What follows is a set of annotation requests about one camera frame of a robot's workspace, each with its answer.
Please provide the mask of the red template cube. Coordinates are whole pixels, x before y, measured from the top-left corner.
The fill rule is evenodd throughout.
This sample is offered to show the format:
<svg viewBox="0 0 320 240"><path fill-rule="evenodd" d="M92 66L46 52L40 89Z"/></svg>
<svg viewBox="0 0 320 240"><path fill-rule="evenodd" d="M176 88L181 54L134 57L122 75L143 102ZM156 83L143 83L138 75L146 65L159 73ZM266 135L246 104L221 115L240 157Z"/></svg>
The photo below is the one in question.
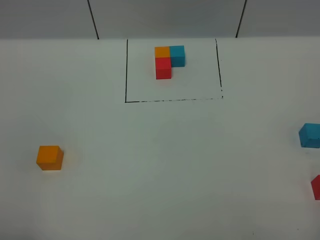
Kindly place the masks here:
<svg viewBox="0 0 320 240"><path fill-rule="evenodd" d="M157 80L167 80L172 78L172 65L170 57L155 58L155 76Z"/></svg>

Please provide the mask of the orange template cube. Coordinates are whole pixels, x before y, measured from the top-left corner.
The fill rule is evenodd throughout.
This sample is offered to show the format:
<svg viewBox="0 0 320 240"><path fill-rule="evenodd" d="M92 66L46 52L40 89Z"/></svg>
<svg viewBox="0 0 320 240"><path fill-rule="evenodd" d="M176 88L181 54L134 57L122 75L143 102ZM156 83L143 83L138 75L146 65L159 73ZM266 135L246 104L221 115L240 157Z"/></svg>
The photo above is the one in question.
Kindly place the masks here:
<svg viewBox="0 0 320 240"><path fill-rule="evenodd" d="M155 58L169 58L170 54L170 47L169 46L156 46L154 48L154 56Z"/></svg>

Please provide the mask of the blue template cube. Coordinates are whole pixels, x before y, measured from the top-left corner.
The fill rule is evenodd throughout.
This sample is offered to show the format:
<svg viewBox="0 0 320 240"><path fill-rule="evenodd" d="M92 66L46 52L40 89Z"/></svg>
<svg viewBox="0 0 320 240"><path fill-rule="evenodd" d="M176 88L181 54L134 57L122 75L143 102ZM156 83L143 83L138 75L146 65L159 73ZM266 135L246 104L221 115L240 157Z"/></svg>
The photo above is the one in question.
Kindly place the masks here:
<svg viewBox="0 0 320 240"><path fill-rule="evenodd" d="M184 67L186 65L185 47L183 45L170 46L169 51L172 68Z"/></svg>

